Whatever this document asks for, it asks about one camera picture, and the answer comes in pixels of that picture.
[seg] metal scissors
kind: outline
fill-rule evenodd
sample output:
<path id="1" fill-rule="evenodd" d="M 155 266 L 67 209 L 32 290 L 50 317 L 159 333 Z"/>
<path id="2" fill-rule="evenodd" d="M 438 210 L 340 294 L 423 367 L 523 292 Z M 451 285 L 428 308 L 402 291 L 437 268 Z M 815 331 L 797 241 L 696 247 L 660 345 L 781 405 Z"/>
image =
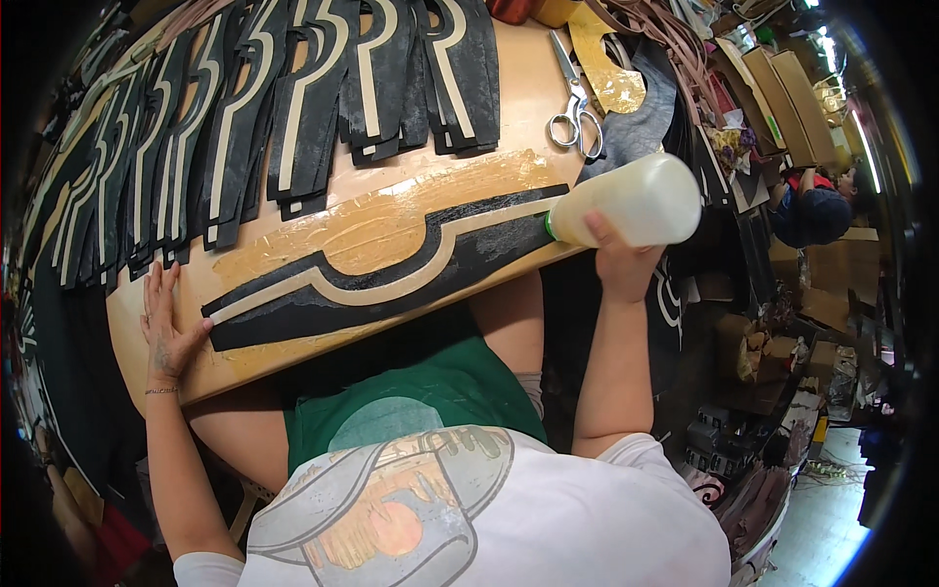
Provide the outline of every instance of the metal scissors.
<path id="1" fill-rule="evenodd" d="M 600 151 L 603 150 L 603 129 L 600 128 L 600 121 L 596 119 L 596 116 L 586 109 L 587 90 L 580 84 L 580 76 L 574 71 L 574 64 L 571 63 L 570 58 L 567 56 L 567 51 L 564 49 L 564 46 L 561 45 L 558 34 L 554 31 L 551 31 L 550 34 L 551 42 L 554 44 L 554 53 L 557 54 L 558 62 L 561 64 L 561 73 L 564 74 L 565 81 L 567 82 L 567 90 L 571 93 L 571 98 L 567 101 L 567 110 L 561 114 L 552 116 L 547 122 L 547 132 L 555 145 L 559 147 L 570 147 L 574 143 L 577 143 L 577 149 L 580 151 L 581 155 L 586 159 L 596 159 L 600 156 Z M 593 150 L 589 152 L 584 148 L 582 122 L 585 117 L 596 127 L 596 143 L 593 145 Z M 567 140 L 563 140 L 554 132 L 555 123 L 564 123 L 567 126 Z"/>

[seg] graphic print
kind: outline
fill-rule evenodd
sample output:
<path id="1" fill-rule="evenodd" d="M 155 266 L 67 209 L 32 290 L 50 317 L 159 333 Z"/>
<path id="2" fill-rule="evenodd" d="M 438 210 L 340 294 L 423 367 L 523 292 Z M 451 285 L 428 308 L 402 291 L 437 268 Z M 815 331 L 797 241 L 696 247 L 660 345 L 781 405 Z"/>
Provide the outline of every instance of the graphic print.
<path id="1" fill-rule="evenodd" d="M 472 563 L 472 521 L 514 452 L 502 428 L 467 425 L 323 455 L 254 518 L 248 554 L 324 587 L 447 585 Z"/>

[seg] glue bottle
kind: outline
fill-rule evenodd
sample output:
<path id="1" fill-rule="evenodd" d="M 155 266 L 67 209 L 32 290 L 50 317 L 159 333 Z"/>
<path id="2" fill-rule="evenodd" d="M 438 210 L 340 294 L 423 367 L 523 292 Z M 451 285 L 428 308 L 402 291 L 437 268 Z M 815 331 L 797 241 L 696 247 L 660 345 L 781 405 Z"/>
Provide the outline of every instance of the glue bottle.
<path id="1" fill-rule="evenodd" d="M 701 217 L 691 170 L 668 153 L 653 153 L 590 178 L 563 195 L 545 220 L 556 240 L 596 248 L 584 214 L 599 209 L 632 247 L 688 239 Z"/>

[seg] worker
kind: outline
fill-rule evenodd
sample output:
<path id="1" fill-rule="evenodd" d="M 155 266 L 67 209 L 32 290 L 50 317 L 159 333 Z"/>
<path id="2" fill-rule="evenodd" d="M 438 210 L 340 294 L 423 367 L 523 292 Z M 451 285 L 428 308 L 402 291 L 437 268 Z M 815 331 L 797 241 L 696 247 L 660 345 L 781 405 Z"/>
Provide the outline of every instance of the worker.
<path id="1" fill-rule="evenodd" d="M 140 316 L 147 450 L 178 584 L 726 587 L 726 535 L 650 435 L 644 298 L 662 248 L 629 248 L 596 210 L 585 222 L 603 298 L 571 455 L 545 445 L 540 420 L 537 271 L 472 298 L 483 336 L 421 363 L 283 412 L 240 391 L 184 411 L 179 375 L 212 323 L 176 330 L 179 265 L 155 263 Z M 247 557 L 189 425 L 278 494 Z"/>
<path id="2" fill-rule="evenodd" d="M 867 176 L 853 166 L 837 183 L 807 169 L 773 188 L 769 220 L 773 233 L 785 244 L 801 249 L 828 244 L 848 231 L 862 203 L 870 200 Z"/>

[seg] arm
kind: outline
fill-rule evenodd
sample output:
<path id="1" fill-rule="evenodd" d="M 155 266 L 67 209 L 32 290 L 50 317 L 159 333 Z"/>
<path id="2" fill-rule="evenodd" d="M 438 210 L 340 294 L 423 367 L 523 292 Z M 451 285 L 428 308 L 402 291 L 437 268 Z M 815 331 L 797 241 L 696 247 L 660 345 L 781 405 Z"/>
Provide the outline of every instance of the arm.
<path id="1" fill-rule="evenodd" d="M 598 212 L 585 217 L 600 250 L 603 300 L 574 419 L 572 453 L 593 458 L 622 437 L 652 429 L 645 293 L 663 248 L 631 249 Z"/>
<path id="2" fill-rule="evenodd" d="M 211 321 L 203 320 L 185 333 L 173 327 L 173 286 L 178 276 L 178 263 L 163 271 L 157 262 L 144 280 L 146 316 L 141 316 L 140 322 L 150 345 L 146 450 L 153 507 L 173 561 L 189 552 L 218 552 L 244 561 L 228 534 L 179 406 L 179 373 L 206 341 Z"/>
<path id="3" fill-rule="evenodd" d="M 802 199 L 802 196 L 806 194 L 809 190 L 815 189 L 815 168 L 811 167 L 806 169 L 805 173 L 802 174 L 802 178 L 799 179 L 799 189 L 796 190 L 795 195 L 799 199 Z"/>

